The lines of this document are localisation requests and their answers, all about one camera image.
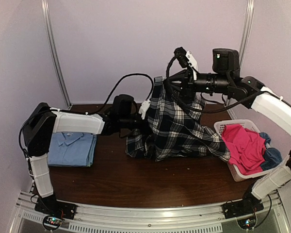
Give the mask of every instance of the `shirt collar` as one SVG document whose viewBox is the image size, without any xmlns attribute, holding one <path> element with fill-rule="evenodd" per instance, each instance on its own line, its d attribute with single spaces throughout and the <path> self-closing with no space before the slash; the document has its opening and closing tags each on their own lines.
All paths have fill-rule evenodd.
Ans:
<svg viewBox="0 0 291 233">
<path fill-rule="evenodd" d="M 61 146 L 63 143 L 69 146 L 83 136 L 83 133 L 60 133 L 59 137 L 57 138 L 57 143 L 58 146 Z"/>
</svg>

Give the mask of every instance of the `wooden table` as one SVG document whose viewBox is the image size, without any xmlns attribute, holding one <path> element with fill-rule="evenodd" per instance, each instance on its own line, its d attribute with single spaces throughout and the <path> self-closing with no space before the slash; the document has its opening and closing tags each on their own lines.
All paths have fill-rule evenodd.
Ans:
<svg viewBox="0 0 291 233">
<path fill-rule="evenodd" d="M 207 105 L 206 109 L 222 108 Z M 74 105 L 92 111 L 97 105 Z M 230 119 L 227 112 L 205 114 L 202 125 Z M 192 206 L 240 199 L 254 180 L 234 182 L 219 158 L 168 158 L 155 162 L 125 154 L 117 134 L 98 136 L 92 167 L 51 167 L 57 198 L 112 207 Z"/>
</svg>

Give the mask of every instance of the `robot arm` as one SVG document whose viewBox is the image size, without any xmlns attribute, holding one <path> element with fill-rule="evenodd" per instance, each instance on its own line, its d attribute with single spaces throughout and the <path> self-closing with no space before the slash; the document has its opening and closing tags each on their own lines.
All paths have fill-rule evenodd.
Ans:
<svg viewBox="0 0 291 233">
<path fill-rule="evenodd" d="M 222 93 L 242 101 L 242 104 L 259 112 L 276 123 L 291 135 L 291 106 L 276 96 L 263 83 L 253 77 L 240 78 L 238 52 L 235 50 L 214 49 L 213 70 L 215 74 L 201 74 L 197 71 L 197 62 L 183 48 L 175 50 L 175 57 L 185 70 L 167 77 L 164 81 L 167 92 L 178 92 L 176 98 L 194 98 L 196 92 Z M 107 115 L 77 114 L 50 108 L 41 103 L 32 113 L 30 120 L 23 128 L 25 145 L 28 151 L 29 168 L 41 197 L 36 210 L 65 218 L 73 219 L 75 205 L 56 200 L 49 177 L 47 153 L 52 133 L 84 132 L 111 135 L 123 128 L 140 129 L 149 132 L 151 129 L 140 115 L 130 115 L 132 97 L 117 96 L 111 111 Z M 291 180 L 290 159 L 283 162 L 265 177 L 249 187 L 243 200 L 223 205 L 226 218 L 252 213 L 253 206 L 272 191 Z"/>
</svg>

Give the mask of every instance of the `blue cloth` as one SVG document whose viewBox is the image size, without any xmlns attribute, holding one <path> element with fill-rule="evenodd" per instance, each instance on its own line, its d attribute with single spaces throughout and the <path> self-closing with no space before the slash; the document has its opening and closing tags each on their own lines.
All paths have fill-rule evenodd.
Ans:
<svg viewBox="0 0 291 233">
<path fill-rule="evenodd" d="M 267 133 L 259 133 L 261 138 L 265 139 L 265 146 L 266 144 L 270 144 L 271 143 L 271 138 Z"/>
<path fill-rule="evenodd" d="M 93 164 L 97 136 L 90 133 L 53 133 L 49 166 L 90 166 Z"/>
<path fill-rule="evenodd" d="M 260 137 L 265 139 L 265 145 L 270 144 L 271 138 L 267 133 L 259 133 Z M 266 148 L 266 151 L 263 155 L 265 162 L 260 166 L 263 171 L 272 169 L 278 166 L 282 162 L 281 153 L 276 148 Z"/>
</svg>

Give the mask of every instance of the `metal frame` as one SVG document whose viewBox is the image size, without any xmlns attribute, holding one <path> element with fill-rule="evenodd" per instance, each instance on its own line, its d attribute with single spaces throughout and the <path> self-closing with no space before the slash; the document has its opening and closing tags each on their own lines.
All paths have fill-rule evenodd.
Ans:
<svg viewBox="0 0 291 233">
<path fill-rule="evenodd" d="M 43 10 L 43 16 L 44 16 L 44 20 L 45 20 L 46 30 L 47 30 L 47 34 L 48 34 L 48 43 L 50 46 L 50 52 L 52 55 L 52 59 L 53 59 L 59 87 L 60 87 L 60 90 L 62 91 L 62 95 L 64 97 L 66 107 L 70 108 L 71 102 L 69 99 L 69 95 L 67 92 L 64 78 L 63 78 L 63 73 L 62 73 L 59 59 L 58 59 L 58 53 L 57 53 L 56 46 L 55 46 L 52 23 L 51 23 L 51 18 L 50 18 L 50 14 L 49 14 L 49 1 L 48 0 L 41 0 L 41 2 L 42 2 L 42 10 Z"/>
<path fill-rule="evenodd" d="M 23 219 L 41 224 L 45 216 L 34 210 L 30 201 L 32 194 L 21 192 L 10 222 L 9 233 L 19 232 Z M 290 226 L 277 191 L 271 194 L 275 220 L 282 233 L 290 233 Z M 95 205 L 76 204 L 74 220 L 65 220 L 62 230 L 76 233 L 220 233 L 224 230 L 222 223 L 235 221 L 236 218 L 225 219 L 222 203 L 178 207 L 178 208 L 113 208 Z M 270 202 L 263 199 L 264 210 L 268 211 Z"/>
<path fill-rule="evenodd" d="M 244 55 L 245 55 L 245 51 L 248 45 L 249 36 L 251 33 L 253 15 L 254 15 L 254 0 L 248 0 L 246 15 L 245 15 L 244 24 L 243 24 L 241 46 L 239 48 L 239 61 L 240 61 L 241 67 L 243 66 Z M 227 100 L 226 105 L 229 106 L 230 103 L 231 103 L 231 99 Z M 236 117 L 232 109 L 228 110 L 228 113 L 232 118 Z"/>
</svg>

